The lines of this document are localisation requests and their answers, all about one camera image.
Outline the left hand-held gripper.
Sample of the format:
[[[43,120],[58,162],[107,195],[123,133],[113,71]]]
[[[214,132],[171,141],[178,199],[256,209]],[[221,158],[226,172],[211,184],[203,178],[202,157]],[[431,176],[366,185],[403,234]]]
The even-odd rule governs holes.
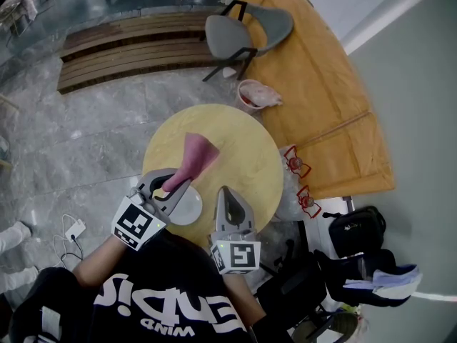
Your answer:
[[[128,247],[140,250],[148,240],[163,231],[170,214],[180,202],[192,180],[177,185],[167,195],[154,195],[177,172],[177,168],[149,171],[125,196],[111,222],[111,233]]]

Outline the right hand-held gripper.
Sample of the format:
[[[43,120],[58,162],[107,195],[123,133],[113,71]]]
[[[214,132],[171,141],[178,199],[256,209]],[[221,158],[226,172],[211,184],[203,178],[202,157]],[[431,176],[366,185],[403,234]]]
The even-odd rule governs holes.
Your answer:
[[[253,209],[234,189],[219,189],[210,251],[219,274],[247,274],[260,267],[261,243],[253,229]]]

